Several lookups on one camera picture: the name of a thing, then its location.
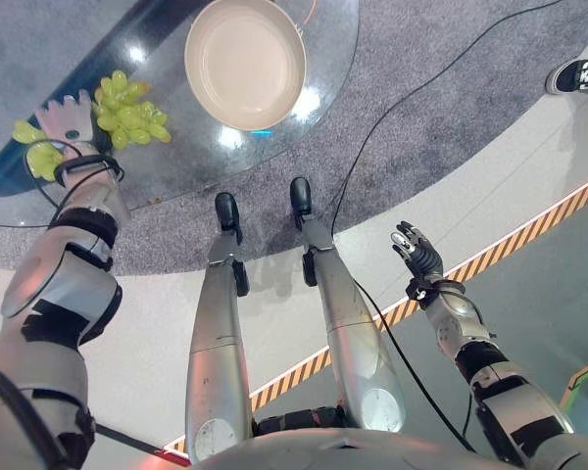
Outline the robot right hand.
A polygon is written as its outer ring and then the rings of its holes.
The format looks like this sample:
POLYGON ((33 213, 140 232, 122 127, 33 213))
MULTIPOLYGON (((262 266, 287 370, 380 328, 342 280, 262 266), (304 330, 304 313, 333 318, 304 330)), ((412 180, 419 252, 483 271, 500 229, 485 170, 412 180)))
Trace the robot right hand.
POLYGON ((402 220, 390 238, 393 250, 401 257, 414 278, 430 282, 443 278, 443 260, 418 228, 402 220))

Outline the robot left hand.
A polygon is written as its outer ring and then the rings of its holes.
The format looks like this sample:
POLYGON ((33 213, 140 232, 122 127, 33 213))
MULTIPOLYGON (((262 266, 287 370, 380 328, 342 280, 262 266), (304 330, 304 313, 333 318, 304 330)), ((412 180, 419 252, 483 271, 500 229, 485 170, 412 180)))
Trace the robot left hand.
POLYGON ((41 130, 61 150, 63 163, 94 165, 100 160, 93 144, 91 113, 90 95, 83 89, 76 97, 65 95, 62 101, 50 100, 34 111, 41 130))

